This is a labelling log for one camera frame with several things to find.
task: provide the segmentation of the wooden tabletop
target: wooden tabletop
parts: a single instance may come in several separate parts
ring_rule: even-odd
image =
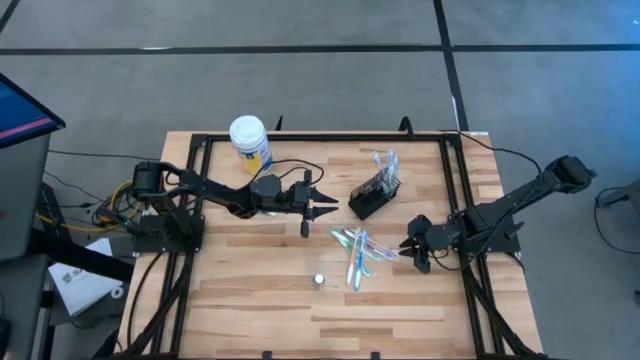
[[[162,160],[184,167],[191,134],[170,132]],[[476,138],[489,144],[488,136]],[[400,159],[402,186],[395,199],[360,221],[347,205],[349,194],[375,175],[371,153],[391,148]],[[347,255],[329,233],[337,226],[361,226],[377,242],[397,247],[416,215],[425,214],[433,223],[445,222],[449,203],[438,145],[274,141],[271,149],[276,160],[299,158],[324,167],[326,173],[317,188],[339,199],[340,209],[311,223],[311,235],[303,239],[299,215],[241,220],[206,203],[206,234],[195,256],[180,357],[257,358],[271,350],[276,358],[367,358],[372,351],[381,352],[383,358],[475,358],[459,271],[432,264],[431,273],[423,275],[409,258],[369,261],[374,276],[363,278],[360,291],[354,293],[345,286]],[[464,152],[475,201],[502,196],[492,152],[468,140]],[[450,158],[459,185],[452,150]],[[196,169],[201,159],[200,154]],[[271,173],[282,174],[294,166],[278,164]],[[251,178],[228,142],[215,143],[207,175],[230,187],[242,186]],[[301,177],[302,171],[295,171],[283,179],[283,185]],[[463,207],[460,188],[457,194]],[[153,257],[144,255],[136,262],[119,334],[123,345],[132,294]],[[133,338],[157,309],[166,258],[162,256],[144,283]],[[457,256],[450,255],[444,262],[455,266]],[[490,254],[488,263],[498,309],[525,344],[542,351],[522,269],[501,254]],[[320,289],[312,284],[314,274],[326,278]],[[485,343],[491,350],[488,320],[479,308]],[[174,310],[167,317],[164,350],[169,348]]]

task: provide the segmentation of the screen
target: screen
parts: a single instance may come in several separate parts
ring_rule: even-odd
[[[55,130],[58,123],[49,115],[0,82],[0,147]]]

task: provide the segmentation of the white lid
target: white lid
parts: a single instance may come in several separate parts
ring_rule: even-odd
[[[233,120],[229,128],[231,142],[239,149],[253,150],[267,135],[262,121],[253,115],[244,115]]]

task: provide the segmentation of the gray floor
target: gray floor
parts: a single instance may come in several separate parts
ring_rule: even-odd
[[[443,2],[454,45],[640,42],[631,0]],[[22,0],[0,34],[0,48],[439,41],[429,0]],[[496,146],[541,164],[580,156],[599,173],[589,190],[555,195],[519,216],[546,352],[637,359],[632,293],[640,260],[601,242],[592,211],[599,189],[640,178],[640,53],[456,53],[455,60],[471,130],[489,131]],[[52,137],[59,150],[159,156],[167,131],[225,130],[245,113],[269,128],[282,114],[285,128],[296,130],[387,130],[403,115],[420,130],[456,126],[440,53],[1,56],[0,71],[67,121]],[[132,165],[52,154],[47,169],[104,195]],[[499,155],[498,165],[506,190],[534,174],[518,158]],[[56,190],[63,203],[86,200]],[[603,229],[619,246],[640,250],[629,214],[626,205],[603,213]],[[62,329],[54,358],[88,356],[115,326]]]

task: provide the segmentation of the cable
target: cable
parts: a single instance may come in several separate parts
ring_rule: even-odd
[[[42,203],[42,202],[39,202],[38,204],[42,205],[42,206],[48,206],[48,207],[54,207],[54,208],[60,208],[60,209],[62,209],[62,208],[81,208],[81,209],[86,209],[86,208],[92,207],[93,205],[97,205],[99,203],[100,203],[100,201],[96,201],[94,203],[83,202],[82,204],[78,204],[78,205],[54,205],[54,204],[48,204],[48,203]]]
[[[540,167],[540,165],[538,164],[537,161],[535,161],[534,159],[530,158],[529,156],[522,154],[520,152],[514,151],[514,150],[509,150],[509,149],[504,149],[504,148],[494,148],[488,145],[483,144],[480,140],[477,140],[465,133],[463,133],[460,130],[443,130],[443,131],[453,131],[458,133],[460,136],[464,136],[465,138],[477,143],[478,145],[482,146],[485,149],[491,150],[493,152],[504,152],[504,153],[508,153],[508,154],[512,154],[512,155],[517,155],[527,161],[529,161],[530,163],[532,163],[536,170],[538,171],[538,183],[531,188],[531,190],[522,198],[522,201],[520,203],[516,203],[514,204],[514,206],[507,211],[504,215],[502,215],[490,228],[489,230],[485,230],[482,231],[476,235],[474,235],[473,237],[466,239],[466,241],[472,241],[475,240],[477,238],[481,238],[484,237],[485,234],[488,233],[488,235],[486,236],[487,241],[485,241],[485,243],[482,245],[482,247],[480,247],[480,249],[464,264],[461,264],[459,267],[457,268],[451,268],[448,267],[444,264],[442,264],[439,260],[439,258],[435,257],[435,255],[433,254],[433,251],[431,251],[431,255],[433,255],[434,260],[438,263],[438,265],[440,265],[442,268],[446,269],[446,270],[450,270],[450,271],[459,271],[459,270],[463,270],[466,267],[468,267],[469,265],[471,265],[471,263],[478,258],[478,256],[480,256],[485,250],[486,248],[489,246],[489,243],[491,242],[491,238],[493,237],[494,233],[496,232],[496,230],[498,228],[500,228],[502,226],[502,224],[509,218],[511,218],[513,216],[513,214],[515,214],[522,206],[522,204],[525,204],[529,201],[529,199],[531,199],[531,197],[536,193],[536,191],[542,186],[542,168]]]
[[[619,189],[621,189],[621,188],[620,187],[609,187],[609,188],[603,189],[602,191],[600,191],[598,193],[598,195],[596,196],[596,199],[595,199],[595,204],[593,205],[593,221],[596,223],[596,229],[598,229],[598,235],[600,235],[600,238],[602,239],[602,241],[604,241],[604,243],[607,244],[610,248],[612,248],[613,250],[617,250],[617,251],[619,251],[621,253],[625,253],[625,254],[640,255],[640,251],[632,251],[632,250],[620,249],[619,247],[611,244],[609,242],[609,240],[607,240],[607,238],[602,233],[602,229],[600,228],[600,223],[598,222],[598,203],[600,202],[600,197],[602,197],[602,195],[607,191],[619,190]]]
[[[306,167],[304,167],[304,166],[296,166],[296,167],[294,167],[293,169],[291,169],[291,170],[287,171],[286,173],[284,173],[284,174],[282,174],[282,175],[278,176],[278,178],[279,178],[279,179],[282,179],[282,178],[284,178],[285,176],[287,176],[287,175],[291,174],[292,172],[294,172],[294,171],[296,171],[296,170],[299,170],[299,169],[304,169],[305,171],[306,171],[306,170],[309,170],[308,168],[306,168]]]
[[[36,213],[36,216],[41,221],[44,221],[44,222],[49,223],[51,225],[54,225],[54,221],[52,219],[49,219],[48,217],[46,217],[44,215],[40,215],[39,213]],[[102,228],[92,229],[92,228],[85,228],[85,227],[69,225],[69,224],[59,224],[59,226],[62,226],[62,227],[67,228],[69,230],[75,230],[75,231],[87,232],[87,233],[98,233],[98,234],[106,233],[106,232],[115,230],[115,229],[120,227],[119,224],[118,225],[113,225],[113,226],[110,226],[110,227],[104,228],[104,229],[102,229]]]
[[[138,296],[140,296],[140,290],[142,290],[142,285],[144,285],[144,282],[147,280],[147,276],[149,275],[151,268],[158,261],[158,259],[160,259],[160,256],[162,256],[162,253],[158,253],[153,258],[153,260],[151,260],[151,263],[149,263],[149,266],[147,266],[147,269],[144,271],[144,273],[142,274],[142,277],[140,278],[140,283],[138,284],[136,293],[133,295],[133,301],[131,302],[131,309],[129,310],[129,323],[127,324],[127,348],[131,347],[131,323],[133,322],[133,312],[138,302]]]
[[[123,159],[148,160],[148,161],[159,161],[159,160],[160,160],[160,159],[152,159],[152,158],[146,158],[146,157],[142,157],[142,156],[134,156],[134,155],[92,154],[92,153],[79,153],[79,152],[60,151],[60,150],[52,150],[52,149],[49,149],[49,152],[50,152],[50,153],[54,153],[54,154],[75,155],[75,156],[92,156],[92,157],[123,158]]]
[[[94,199],[96,199],[96,200],[98,200],[98,201],[102,201],[102,200],[103,200],[103,199],[101,199],[101,198],[99,198],[99,197],[97,197],[97,196],[95,196],[95,195],[91,194],[90,192],[88,192],[88,191],[84,190],[83,188],[81,188],[81,187],[80,187],[80,186],[78,186],[78,185],[67,184],[66,182],[64,182],[64,181],[60,180],[60,178],[59,178],[59,177],[57,177],[57,176],[53,175],[52,173],[48,172],[47,170],[45,170],[45,171],[44,171],[44,173],[45,173],[45,174],[47,174],[47,175],[49,175],[49,176],[51,176],[52,178],[54,178],[54,179],[58,180],[58,182],[59,182],[60,184],[64,185],[64,186],[68,186],[68,187],[70,187],[70,188],[78,189],[78,190],[80,190],[81,192],[83,192],[85,195],[90,196],[90,197],[92,197],[92,198],[94,198]]]
[[[101,324],[102,322],[109,320],[109,319],[119,319],[120,316],[119,315],[107,315],[107,316],[102,316],[102,317],[97,317],[95,319],[93,319],[93,323],[90,325],[78,325],[77,323],[74,322],[74,318],[70,318],[69,319],[69,324],[71,324],[74,328],[78,329],[78,330],[89,330],[89,329],[93,329],[94,327],[96,327],[96,325]]]
[[[107,200],[108,200],[108,201],[109,201],[109,203],[110,203],[110,206],[109,206],[109,207],[110,207],[110,210],[111,210],[111,211],[115,211],[116,213],[118,212],[118,211],[117,211],[117,209],[116,209],[116,208],[114,208],[114,206],[115,206],[115,202],[116,202],[116,199],[121,198],[121,193],[122,193],[123,189],[126,189],[126,187],[127,187],[127,186],[131,186],[131,184],[132,184],[132,181],[131,181],[131,180],[127,180],[127,181],[123,182],[122,184],[120,184],[120,185],[116,188],[116,191],[113,193],[113,195],[111,196],[111,198],[110,198],[110,199],[109,199],[109,198],[107,198]],[[142,204],[141,204],[141,203],[138,203],[138,205],[133,209],[133,211],[132,211],[132,212],[131,212],[131,214],[129,215],[129,219],[132,219],[132,218],[133,218],[133,217],[138,213],[138,211],[140,210],[140,207],[141,207],[141,206],[142,206]],[[46,216],[44,216],[44,215],[41,215],[41,214],[39,214],[39,213],[36,213],[36,216],[37,216],[37,217],[38,217],[38,219],[40,219],[41,221],[44,221],[44,222],[49,223],[49,224],[52,224],[52,225],[54,225],[54,224],[55,224],[55,222],[53,221],[53,219],[50,219],[50,218],[48,218],[48,217],[46,217]],[[69,229],[69,230],[74,230],[74,231],[80,231],[80,232],[85,232],[85,233],[97,233],[97,234],[102,234],[102,233],[106,233],[106,232],[113,231],[113,230],[115,230],[115,229],[119,228],[119,227],[120,227],[120,225],[121,225],[121,224],[115,224],[115,225],[111,225],[111,226],[108,226],[108,227],[104,227],[104,226],[101,226],[101,225],[108,224],[108,223],[113,222],[113,221],[111,221],[111,219],[107,219],[107,220],[108,220],[108,222],[107,222],[107,221],[103,221],[103,220],[101,220],[101,221],[103,221],[103,224],[96,224],[95,222],[93,222],[93,217],[94,217],[94,216],[96,216],[96,212],[94,212],[94,213],[92,214],[92,217],[91,217],[91,218],[92,218],[92,222],[91,222],[91,224],[93,224],[94,226],[97,226],[98,228],[96,228],[96,229],[94,229],[94,228],[80,227],[80,226],[75,226],[75,225],[70,225],[70,224],[60,224],[59,226],[62,226],[62,227],[64,227],[64,228],[67,228],[67,229]],[[77,221],[86,222],[86,221],[84,221],[84,220],[75,219],[75,218],[71,218],[71,217],[69,217],[69,219],[74,219],[74,220],[77,220]]]
[[[303,164],[307,164],[309,166],[313,166],[314,168],[320,170],[320,176],[316,180],[312,181],[310,185],[317,184],[324,177],[324,168],[322,166],[320,166],[320,165],[314,164],[314,163],[306,161],[306,160],[300,160],[300,159],[283,159],[283,160],[272,161],[270,163],[266,163],[266,164],[262,165],[260,167],[260,169],[256,172],[256,174],[251,178],[251,180],[249,180],[249,183],[247,183],[247,185],[251,184],[258,177],[258,175],[260,175],[260,173],[262,172],[262,170],[264,170],[264,168],[266,168],[266,167],[268,167],[270,165],[273,165],[273,164],[281,164],[281,163],[285,163],[285,162],[300,162],[300,163],[303,163]]]
[[[0,301],[2,301],[2,307],[0,307],[0,318],[4,315],[4,294],[0,291]]]

